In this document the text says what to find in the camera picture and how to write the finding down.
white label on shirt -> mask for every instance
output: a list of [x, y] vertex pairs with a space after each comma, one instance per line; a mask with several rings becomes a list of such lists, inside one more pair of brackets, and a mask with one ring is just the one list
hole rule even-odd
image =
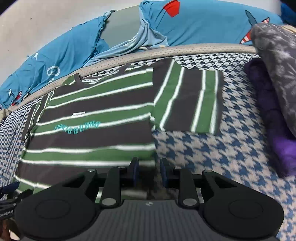
[[84, 116], [84, 114], [85, 114], [85, 111], [83, 111], [83, 112], [73, 113], [72, 116]]

gray ribbed panel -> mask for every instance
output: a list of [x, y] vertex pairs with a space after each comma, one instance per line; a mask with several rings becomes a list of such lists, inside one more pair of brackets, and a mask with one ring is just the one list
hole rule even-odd
[[102, 211], [92, 227], [69, 241], [234, 240], [213, 232], [197, 211], [179, 208], [174, 200], [125, 200], [117, 209]]

gray patterned pillow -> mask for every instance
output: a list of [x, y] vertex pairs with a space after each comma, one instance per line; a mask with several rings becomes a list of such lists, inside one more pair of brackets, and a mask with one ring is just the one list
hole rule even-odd
[[296, 35], [281, 26], [256, 24], [251, 38], [275, 87], [282, 113], [296, 136]]

striped shirt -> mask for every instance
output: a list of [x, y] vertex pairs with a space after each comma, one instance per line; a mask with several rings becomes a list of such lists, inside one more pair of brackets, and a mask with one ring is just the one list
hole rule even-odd
[[30, 110], [19, 190], [38, 192], [90, 167], [107, 172], [135, 156], [154, 166], [151, 129], [215, 134], [222, 86], [222, 72], [186, 69], [171, 58], [125, 65], [91, 84], [69, 77]]

bed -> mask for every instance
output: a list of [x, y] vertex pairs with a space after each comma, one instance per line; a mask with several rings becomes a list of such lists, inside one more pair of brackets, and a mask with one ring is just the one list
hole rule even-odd
[[[116, 71], [126, 62], [142, 66], [164, 57], [172, 57], [183, 67], [221, 70], [225, 76], [223, 88], [224, 110], [221, 134], [191, 134], [185, 132], [159, 132], [153, 136], [157, 147], [157, 164], [166, 157], [173, 164], [189, 168], [194, 173], [212, 169], [228, 178], [249, 186], [277, 200], [283, 207], [285, 219], [278, 233], [282, 241], [296, 239], [296, 187], [295, 176], [279, 178], [270, 165], [271, 150], [265, 136], [260, 113], [256, 106], [254, 88], [243, 71], [244, 64], [258, 57], [254, 48], [240, 45], [188, 45], [149, 50], [103, 61], [78, 70], [83, 79], [100, 77]], [[51, 83], [46, 91], [58, 85]], [[12, 112], [0, 127], [0, 185], [11, 182], [17, 170], [19, 156], [24, 147], [22, 130], [30, 108], [42, 96], [30, 96], [22, 107]], [[175, 197], [174, 190], [162, 187], [156, 173], [149, 198]]]

